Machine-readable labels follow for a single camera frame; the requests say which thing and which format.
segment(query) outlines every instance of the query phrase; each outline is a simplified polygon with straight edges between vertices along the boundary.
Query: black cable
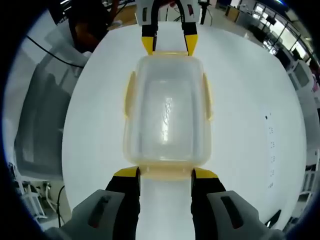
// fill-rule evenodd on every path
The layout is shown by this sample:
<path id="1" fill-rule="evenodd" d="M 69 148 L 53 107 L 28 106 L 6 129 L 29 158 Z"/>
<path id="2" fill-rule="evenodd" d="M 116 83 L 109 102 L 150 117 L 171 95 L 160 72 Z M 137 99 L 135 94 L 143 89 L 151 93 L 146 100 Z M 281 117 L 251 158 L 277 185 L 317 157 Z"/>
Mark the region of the black cable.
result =
<path id="1" fill-rule="evenodd" d="M 177 9 L 179 9 L 179 8 L 178 8 L 178 7 L 174 8 L 174 10 L 175 10 L 178 14 L 180 14 L 180 12 L 179 12 Z"/>
<path id="2" fill-rule="evenodd" d="M 63 187 L 60 188 L 60 191 L 59 191 L 59 194 L 58 194 L 58 199 L 56 201 L 56 213 L 58 214 L 58 221 L 59 221 L 59 228 L 61 227 L 61 216 L 60 216 L 60 209 L 59 209 L 59 206 L 60 206 L 60 195 L 61 195 L 61 191 L 62 189 L 65 188 L 65 185 L 63 185 Z"/>
<path id="3" fill-rule="evenodd" d="M 115 17 L 126 7 L 126 5 L 127 5 L 128 3 L 129 3 L 129 1 L 127 1 L 127 2 L 123 5 L 123 7 L 120 8 L 120 10 L 115 14 L 115 16 L 114 16 L 113 19 L 115 19 Z"/>
<path id="4" fill-rule="evenodd" d="M 210 17 L 211 17 L 211 24 L 210 24 L 210 26 L 212 26 L 213 17 L 212 17 L 212 15 L 211 15 L 211 12 L 210 12 L 209 10 L 207 10 L 207 11 L 208 11 L 208 13 L 209 13 L 209 15 L 210 15 Z"/>
<path id="5" fill-rule="evenodd" d="M 58 59 L 60 62 L 63 62 L 64 64 L 68 64 L 70 66 L 73 66 L 73 67 L 77 67 L 77 68 L 81 68 L 83 69 L 84 66 L 79 66 L 79 65 L 75 65 L 75 64 L 72 64 L 72 63 L 69 63 L 67 61 L 64 61 L 62 60 L 61 58 L 55 56 L 54 54 L 52 54 L 51 52 L 49 52 L 48 50 L 46 50 L 45 48 L 43 48 L 39 43 L 37 43 L 35 40 L 33 40 L 31 37 L 29 37 L 28 35 L 26 36 L 31 42 L 33 42 L 35 45 L 37 45 L 40 49 L 42 49 L 43 51 L 45 51 L 47 54 L 51 55 L 52 57 L 54 57 L 55 59 Z"/>
<path id="6" fill-rule="evenodd" d="M 165 21 L 168 20 L 168 10 L 169 10 L 170 5 L 166 8 L 166 14 L 165 14 Z"/>
<path id="7" fill-rule="evenodd" d="M 178 16 L 175 20 L 173 20 L 174 22 L 177 22 L 177 21 L 179 21 L 179 19 L 181 18 L 181 15 L 180 16 Z"/>

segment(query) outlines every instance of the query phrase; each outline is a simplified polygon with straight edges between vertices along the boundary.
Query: transparent plastic container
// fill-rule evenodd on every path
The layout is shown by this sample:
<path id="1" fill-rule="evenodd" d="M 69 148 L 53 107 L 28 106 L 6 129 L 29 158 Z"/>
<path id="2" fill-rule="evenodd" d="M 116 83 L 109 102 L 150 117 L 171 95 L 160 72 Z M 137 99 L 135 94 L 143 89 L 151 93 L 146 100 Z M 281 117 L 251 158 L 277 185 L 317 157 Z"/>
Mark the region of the transparent plastic container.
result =
<path id="1" fill-rule="evenodd" d="M 200 166 L 211 153 L 211 97 L 192 56 L 143 57 L 125 98 L 124 153 L 136 165 Z"/>

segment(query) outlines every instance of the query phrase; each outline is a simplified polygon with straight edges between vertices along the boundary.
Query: white tabletop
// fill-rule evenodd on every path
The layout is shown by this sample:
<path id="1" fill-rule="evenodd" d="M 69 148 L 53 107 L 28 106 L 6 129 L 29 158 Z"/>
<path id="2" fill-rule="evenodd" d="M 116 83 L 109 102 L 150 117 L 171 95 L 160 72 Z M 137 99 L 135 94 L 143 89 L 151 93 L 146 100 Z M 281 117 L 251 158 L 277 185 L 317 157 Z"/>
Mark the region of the white tabletop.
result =
<path id="1" fill-rule="evenodd" d="M 259 211 L 264 223 L 281 210 L 283 229 L 297 202 L 306 163 L 300 104 L 281 63 L 233 33 L 197 26 L 194 57 L 203 63 L 213 98 L 211 157 L 215 172 Z M 181 24 L 159 23 L 157 50 L 185 51 Z M 141 27 L 110 31 L 87 62 L 67 111 L 62 142 L 66 195 L 73 209 L 113 174 L 124 158 L 124 95 L 130 73 L 147 53 Z"/>

